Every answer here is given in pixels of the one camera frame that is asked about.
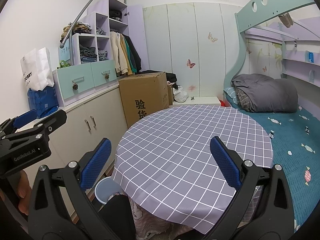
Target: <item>metal screw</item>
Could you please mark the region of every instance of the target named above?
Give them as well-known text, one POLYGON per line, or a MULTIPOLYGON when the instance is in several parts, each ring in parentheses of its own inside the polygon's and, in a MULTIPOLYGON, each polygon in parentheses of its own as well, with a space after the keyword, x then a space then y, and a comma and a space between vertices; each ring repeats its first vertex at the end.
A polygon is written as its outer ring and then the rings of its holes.
POLYGON ((74 168, 74 167, 76 167, 77 166, 77 162, 69 162, 69 164, 68 164, 68 166, 70 167, 70 168, 74 168))
POLYGON ((282 170, 282 167, 281 167, 281 165, 279 165, 279 164, 276 164, 276 165, 275 165, 275 168, 276 168, 277 171, 282 170))
POLYGON ((47 168, 46 165, 41 165, 41 166, 39 167, 39 171, 44 171, 46 168, 47 168))
POLYGON ((252 161, 246 160, 244 162, 244 165, 247 166, 247 167, 251 167, 253 165, 253 163, 252 163, 252 161))

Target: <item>round table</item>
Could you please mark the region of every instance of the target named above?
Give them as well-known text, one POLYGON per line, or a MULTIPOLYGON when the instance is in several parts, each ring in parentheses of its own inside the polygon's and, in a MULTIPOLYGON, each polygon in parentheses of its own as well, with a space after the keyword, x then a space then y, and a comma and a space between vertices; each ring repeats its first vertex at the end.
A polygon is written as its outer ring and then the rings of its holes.
POLYGON ((272 166, 270 137, 251 117, 232 107, 180 106, 146 116, 124 134, 114 181, 155 216, 206 234, 235 194, 211 155, 214 136, 243 160, 272 166))

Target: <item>folded comforter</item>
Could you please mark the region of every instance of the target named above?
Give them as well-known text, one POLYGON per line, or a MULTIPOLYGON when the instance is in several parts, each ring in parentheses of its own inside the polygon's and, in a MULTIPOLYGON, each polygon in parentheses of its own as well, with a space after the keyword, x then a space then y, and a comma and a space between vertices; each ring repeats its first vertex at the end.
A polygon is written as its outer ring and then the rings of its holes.
POLYGON ((231 81, 241 106, 249 112, 289 112, 298 109, 298 93, 287 79, 260 74, 241 74, 231 81))

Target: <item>blue shopping bag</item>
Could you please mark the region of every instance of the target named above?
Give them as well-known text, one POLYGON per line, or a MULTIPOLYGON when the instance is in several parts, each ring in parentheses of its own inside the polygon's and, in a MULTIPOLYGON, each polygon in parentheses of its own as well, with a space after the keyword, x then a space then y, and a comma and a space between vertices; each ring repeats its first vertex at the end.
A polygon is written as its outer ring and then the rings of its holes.
POLYGON ((37 111, 37 117, 43 118, 59 108, 56 90, 54 87, 45 87, 44 90, 32 91, 28 90, 28 101, 30 110, 37 111))

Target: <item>cardboard box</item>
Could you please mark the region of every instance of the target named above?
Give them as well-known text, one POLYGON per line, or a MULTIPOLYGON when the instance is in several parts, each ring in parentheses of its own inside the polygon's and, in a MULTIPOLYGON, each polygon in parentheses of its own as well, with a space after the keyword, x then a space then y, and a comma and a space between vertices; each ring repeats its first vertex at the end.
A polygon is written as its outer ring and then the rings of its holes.
POLYGON ((120 79, 119 88, 128 128, 149 114, 169 108, 165 72, 120 79))
POLYGON ((172 106, 172 104, 173 104, 173 89, 172 89, 172 86, 168 86, 168 99, 169 99, 169 105, 172 106))

